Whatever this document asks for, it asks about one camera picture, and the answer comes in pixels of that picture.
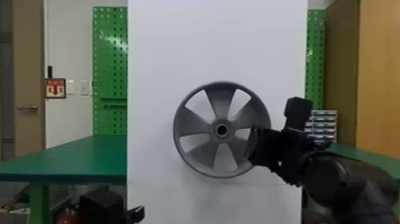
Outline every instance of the wheel rim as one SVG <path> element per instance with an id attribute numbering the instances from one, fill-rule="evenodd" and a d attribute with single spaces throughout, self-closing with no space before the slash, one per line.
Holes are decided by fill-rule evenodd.
<path id="1" fill-rule="evenodd" d="M 250 100 L 228 119 L 233 96 L 241 90 L 250 96 Z M 201 116 L 187 108 L 186 103 L 198 92 L 205 91 L 215 119 L 207 122 Z M 245 157 L 247 139 L 235 135 L 237 130 L 250 128 L 252 125 L 270 128 L 270 116 L 261 99 L 248 88 L 232 82 L 214 82 L 200 86 L 189 93 L 178 106 L 173 122 L 173 138 L 181 158 L 193 170 L 212 178 L 232 178 L 246 173 L 253 165 Z M 183 150 L 180 138 L 201 133 L 209 134 L 203 144 Z M 220 144 L 227 144 L 237 168 L 229 172 L 214 169 L 215 157 Z"/>

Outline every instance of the red sign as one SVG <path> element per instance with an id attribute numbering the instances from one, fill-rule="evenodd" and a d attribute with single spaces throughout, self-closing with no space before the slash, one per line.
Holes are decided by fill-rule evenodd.
<path id="1" fill-rule="evenodd" d="M 65 79 L 46 79 L 46 98 L 64 99 Z"/>

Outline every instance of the black robotic arm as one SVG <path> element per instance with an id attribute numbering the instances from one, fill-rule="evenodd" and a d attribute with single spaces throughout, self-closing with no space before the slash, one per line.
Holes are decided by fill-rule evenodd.
<path id="1" fill-rule="evenodd" d="M 312 102 L 291 98 L 286 124 L 277 131 L 252 127 L 246 156 L 254 166 L 268 167 L 286 183 L 303 186 L 330 210 L 338 224 L 398 224 L 391 205 L 398 199 L 394 178 L 379 167 L 325 152 L 304 134 Z"/>

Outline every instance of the door handle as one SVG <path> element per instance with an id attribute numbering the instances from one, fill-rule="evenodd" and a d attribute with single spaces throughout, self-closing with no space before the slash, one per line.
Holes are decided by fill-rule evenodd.
<path id="1" fill-rule="evenodd" d="M 38 107 L 36 105 L 31 105 L 28 107 L 18 107 L 17 110 L 18 111 L 25 111 L 25 112 L 36 112 L 38 111 Z"/>

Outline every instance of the light switch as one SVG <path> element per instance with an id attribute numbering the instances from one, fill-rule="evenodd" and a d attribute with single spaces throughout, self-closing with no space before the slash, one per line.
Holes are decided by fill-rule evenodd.
<path id="1" fill-rule="evenodd" d="M 75 82 L 74 82 L 74 80 L 68 80 L 68 82 L 67 82 L 67 94 L 75 94 Z"/>
<path id="2" fill-rule="evenodd" d="M 83 96 L 90 94 L 90 82 L 88 80 L 81 81 L 80 94 Z"/>

